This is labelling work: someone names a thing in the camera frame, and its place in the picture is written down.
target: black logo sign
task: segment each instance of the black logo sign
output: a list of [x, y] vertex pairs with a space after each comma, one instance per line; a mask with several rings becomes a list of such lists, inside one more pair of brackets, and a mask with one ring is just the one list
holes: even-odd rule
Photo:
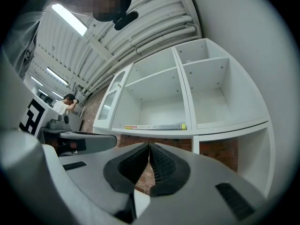
[[22, 131], [34, 135], [43, 116], [45, 108], [43, 108], [36, 100], [33, 99], [29, 104], [28, 109], [28, 120], [26, 122], [26, 125], [21, 122], [19, 127]]

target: person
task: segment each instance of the person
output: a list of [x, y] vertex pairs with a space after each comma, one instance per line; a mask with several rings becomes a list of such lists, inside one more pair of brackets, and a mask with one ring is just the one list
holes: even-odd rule
[[10, 64], [23, 80], [37, 45], [37, 32], [45, 9], [61, 4], [70, 12], [90, 15], [98, 21], [116, 21], [131, 0], [29, 0], [15, 19], [0, 49], [1, 63]]
[[78, 100], [76, 100], [73, 94], [67, 94], [63, 100], [58, 101], [54, 104], [53, 110], [59, 114], [64, 114], [66, 111], [73, 111]]

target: gray panel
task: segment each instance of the gray panel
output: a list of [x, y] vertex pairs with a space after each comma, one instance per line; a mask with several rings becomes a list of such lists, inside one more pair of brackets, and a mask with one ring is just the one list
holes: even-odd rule
[[151, 197], [150, 205], [134, 225], [236, 223], [237, 218], [215, 188], [222, 182], [229, 182], [253, 208], [265, 203], [263, 195], [254, 186], [222, 163], [175, 147], [159, 145], [186, 160], [191, 175], [184, 187], [174, 195]]
[[78, 154], [89, 154], [112, 149], [117, 144], [117, 138], [113, 135], [89, 135], [66, 132], [60, 134], [61, 138], [85, 139], [86, 150], [78, 151]]
[[86, 155], [60, 157], [61, 164], [85, 162], [87, 166], [67, 171], [72, 181], [79, 189], [104, 211], [115, 214], [125, 208], [128, 195], [115, 192], [103, 175], [105, 164], [137, 147], [142, 143], [131, 145], [122, 149], [111, 149], [104, 152]]
[[34, 136], [1, 131], [0, 166], [21, 201], [44, 223], [76, 224], [54, 187], [43, 148]]

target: shelf compartment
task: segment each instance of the shelf compartment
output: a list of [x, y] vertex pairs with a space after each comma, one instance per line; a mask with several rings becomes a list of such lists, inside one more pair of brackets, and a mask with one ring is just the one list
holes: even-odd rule
[[[270, 123], [241, 129], [233, 132], [219, 133], [213, 135], [198, 136], [199, 142], [215, 146], [214, 142], [225, 143], [227, 139], [235, 138], [238, 146], [238, 170], [237, 173], [259, 189], [265, 196], [269, 192], [274, 163], [271, 159], [274, 146]], [[199, 153], [206, 153], [199, 147]]]
[[208, 39], [187, 42], [175, 48], [182, 64], [227, 56], [224, 50]]
[[184, 108], [178, 70], [167, 69], [124, 88], [112, 128], [185, 123]]
[[248, 122], [265, 115], [255, 85], [233, 59], [207, 59], [182, 67], [197, 129]]
[[165, 49], [134, 64], [126, 85], [174, 67], [176, 63], [172, 49]]

